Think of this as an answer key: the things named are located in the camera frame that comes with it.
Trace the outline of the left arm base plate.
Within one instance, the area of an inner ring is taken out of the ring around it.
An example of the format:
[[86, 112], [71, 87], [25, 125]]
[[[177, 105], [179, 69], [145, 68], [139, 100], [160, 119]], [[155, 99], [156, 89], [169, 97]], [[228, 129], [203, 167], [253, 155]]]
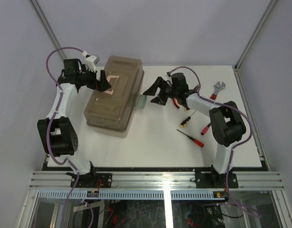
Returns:
[[78, 182], [75, 185], [76, 188], [111, 188], [112, 185], [111, 173], [96, 173], [96, 174], [83, 174], [79, 175]]

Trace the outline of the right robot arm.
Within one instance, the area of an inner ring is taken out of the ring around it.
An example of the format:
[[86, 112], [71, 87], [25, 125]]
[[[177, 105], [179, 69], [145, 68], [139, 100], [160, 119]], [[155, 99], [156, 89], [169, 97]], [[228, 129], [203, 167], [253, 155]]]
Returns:
[[170, 98], [176, 107], [183, 106], [187, 110], [192, 109], [210, 118], [212, 134], [217, 142], [217, 152], [212, 168], [215, 170], [210, 175], [211, 184], [215, 187], [222, 187], [227, 182], [227, 177], [232, 169], [231, 150], [242, 139], [246, 133], [246, 126], [233, 101], [227, 103], [216, 102], [219, 91], [226, 85], [224, 82], [217, 82], [214, 85], [214, 92], [207, 100], [199, 93], [200, 85], [189, 89], [183, 73], [170, 75], [171, 80], [164, 80], [158, 77], [156, 81], [145, 91], [143, 95], [154, 96], [151, 103], [166, 105]]

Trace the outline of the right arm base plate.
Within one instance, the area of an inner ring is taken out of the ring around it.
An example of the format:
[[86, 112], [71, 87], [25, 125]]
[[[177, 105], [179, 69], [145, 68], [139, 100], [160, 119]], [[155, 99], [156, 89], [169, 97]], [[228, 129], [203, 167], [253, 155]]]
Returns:
[[231, 189], [238, 189], [237, 176], [233, 172], [229, 172], [228, 176], [225, 174], [218, 174], [216, 171], [201, 171], [195, 170], [194, 182], [198, 189], [218, 189], [226, 188], [226, 180], [228, 187]]

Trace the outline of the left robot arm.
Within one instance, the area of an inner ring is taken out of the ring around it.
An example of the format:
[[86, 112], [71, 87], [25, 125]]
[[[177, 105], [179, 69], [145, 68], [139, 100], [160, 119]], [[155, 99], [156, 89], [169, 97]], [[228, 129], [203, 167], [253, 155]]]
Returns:
[[69, 114], [81, 87], [99, 92], [111, 88], [103, 70], [100, 78], [96, 78], [98, 61], [99, 57], [92, 55], [87, 55], [84, 63], [77, 58], [64, 60], [64, 69], [56, 80], [57, 94], [53, 106], [46, 118], [37, 123], [45, 152], [56, 165], [70, 167], [74, 178], [81, 175], [81, 182], [89, 188], [97, 184], [98, 176], [93, 164], [77, 152], [78, 136]]

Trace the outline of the translucent brown toolbox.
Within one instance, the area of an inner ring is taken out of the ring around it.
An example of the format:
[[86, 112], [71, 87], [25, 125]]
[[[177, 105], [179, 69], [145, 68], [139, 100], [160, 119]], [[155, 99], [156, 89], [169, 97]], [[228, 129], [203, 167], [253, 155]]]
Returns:
[[86, 124], [98, 133], [125, 138], [134, 114], [144, 77], [140, 59], [110, 56], [104, 71], [119, 76], [112, 95], [93, 91], [84, 115]]

